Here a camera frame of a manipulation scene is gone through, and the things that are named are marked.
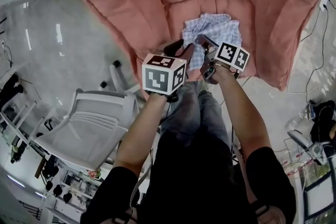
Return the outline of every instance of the cloth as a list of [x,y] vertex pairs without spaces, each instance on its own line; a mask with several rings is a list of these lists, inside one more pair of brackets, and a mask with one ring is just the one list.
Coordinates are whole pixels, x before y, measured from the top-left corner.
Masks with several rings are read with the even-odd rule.
[[199,69],[204,62],[204,49],[197,42],[197,36],[204,34],[219,46],[225,42],[241,46],[242,37],[239,32],[239,21],[231,20],[227,14],[201,14],[200,18],[185,22],[182,31],[183,47],[195,44],[195,51],[190,60],[189,70]]
[[[214,122],[223,121],[220,110],[212,108],[211,94],[199,94],[199,83],[187,84],[179,93],[183,100],[162,126],[150,185],[138,205],[138,223],[257,223],[244,185],[234,180],[224,123]],[[196,104],[182,110],[182,104],[188,101]],[[182,125],[181,118],[186,119]],[[268,147],[251,153],[246,162],[249,183],[257,198],[281,209],[287,223],[292,223],[295,192],[283,171]],[[123,216],[137,181],[127,168],[113,168],[82,214],[81,224]]]

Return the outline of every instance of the hand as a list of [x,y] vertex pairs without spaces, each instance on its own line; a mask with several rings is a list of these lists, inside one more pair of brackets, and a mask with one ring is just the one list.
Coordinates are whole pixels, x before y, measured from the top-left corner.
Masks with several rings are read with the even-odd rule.
[[214,67],[215,67],[216,72],[214,73],[212,77],[217,82],[220,82],[221,80],[225,80],[225,78],[228,75],[232,76],[229,65],[221,62],[220,66],[214,65]]
[[334,126],[331,128],[331,130],[329,132],[330,139],[333,140],[333,138],[335,137],[335,133],[336,133],[336,124],[334,124]]

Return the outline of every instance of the jeans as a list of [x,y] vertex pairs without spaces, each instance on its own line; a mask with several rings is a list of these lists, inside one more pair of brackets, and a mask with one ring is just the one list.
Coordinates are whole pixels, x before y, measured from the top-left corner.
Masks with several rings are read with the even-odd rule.
[[212,135],[231,148],[221,106],[212,94],[202,91],[199,81],[187,82],[178,88],[178,101],[171,103],[168,118],[161,125],[161,134],[169,131],[185,146],[189,146],[196,133]]

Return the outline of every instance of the white chair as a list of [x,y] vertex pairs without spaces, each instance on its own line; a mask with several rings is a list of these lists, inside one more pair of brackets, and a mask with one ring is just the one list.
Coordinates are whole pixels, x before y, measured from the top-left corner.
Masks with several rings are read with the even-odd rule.
[[25,105],[15,116],[15,118],[13,119],[13,121],[11,121],[7,115],[4,113],[6,107],[8,107],[9,103],[11,101],[9,100],[2,108],[2,110],[0,111],[0,116],[3,118],[3,120],[7,123],[7,128],[11,131],[11,134],[13,135],[11,139],[7,139],[12,141],[14,139],[15,136],[18,136],[23,142],[25,142],[29,148],[29,142],[31,140],[31,136],[35,136],[37,133],[37,128],[39,125],[42,124],[43,119],[41,119],[38,123],[38,126],[36,126],[33,131],[30,133],[30,136],[28,138],[26,138],[23,133],[20,130],[21,125],[23,124],[23,122],[26,120],[26,118],[28,117],[28,115],[30,114],[30,112],[36,107],[37,103],[33,102],[31,105]]
[[120,61],[114,61],[113,64],[110,65],[110,73],[111,78],[118,93],[136,93],[140,90],[140,85],[137,83],[133,87],[126,89],[122,83],[122,79],[120,78],[120,74],[117,71],[117,68],[121,66]]
[[32,139],[61,160],[96,170],[138,114],[134,94],[78,89],[64,120],[49,133]]

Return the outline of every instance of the gray floor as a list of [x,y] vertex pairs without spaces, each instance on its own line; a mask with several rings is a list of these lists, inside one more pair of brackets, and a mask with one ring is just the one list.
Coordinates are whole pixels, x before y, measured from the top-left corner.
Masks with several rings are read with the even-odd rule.
[[[336,95],[333,81],[336,75],[336,10],[330,4],[328,10],[324,66],[312,76],[308,90],[317,87],[308,92],[308,99],[327,100]],[[317,13],[315,10],[303,37],[312,31]],[[81,0],[36,0],[25,8],[22,5],[12,8],[4,15],[8,19],[0,25],[0,29],[5,30],[0,39],[11,47],[13,62],[29,60],[19,75],[34,84],[38,94],[31,84],[24,83],[24,86],[32,99],[38,101],[41,98],[43,111],[54,109],[63,114],[76,88],[96,90],[101,81],[110,78],[109,66],[114,60],[122,61],[123,72],[131,80],[127,59]],[[280,92],[257,78],[251,78],[244,85],[266,122],[274,150],[285,148],[283,140],[288,138],[287,129],[304,122],[306,96],[302,92],[306,90],[312,70],[322,65],[322,36],[326,20],[327,12],[321,13],[313,35],[300,45],[288,91]],[[0,73],[7,68],[2,55]],[[218,88],[214,96],[220,103],[223,101]],[[230,130],[225,103],[222,107],[223,118]]]

